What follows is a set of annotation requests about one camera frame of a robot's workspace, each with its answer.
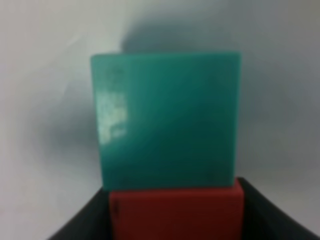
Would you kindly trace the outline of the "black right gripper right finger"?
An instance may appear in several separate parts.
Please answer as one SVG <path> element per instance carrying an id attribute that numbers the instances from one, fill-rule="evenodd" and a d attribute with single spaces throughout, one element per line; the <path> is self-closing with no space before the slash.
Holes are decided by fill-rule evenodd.
<path id="1" fill-rule="evenodd" d="M 244 192 L 243 240 L 320 239 L 269 201 L 245 178 L 237 180 Z"/>

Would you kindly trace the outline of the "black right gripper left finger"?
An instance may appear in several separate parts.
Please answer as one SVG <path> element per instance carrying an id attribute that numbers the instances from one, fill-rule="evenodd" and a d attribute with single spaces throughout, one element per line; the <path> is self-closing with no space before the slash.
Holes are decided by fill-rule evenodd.
<path id="1" fill-rule="evenodd" d="M 100 189 L 93 198 L 51 240 L 110 240 L 109 192 Z"/>

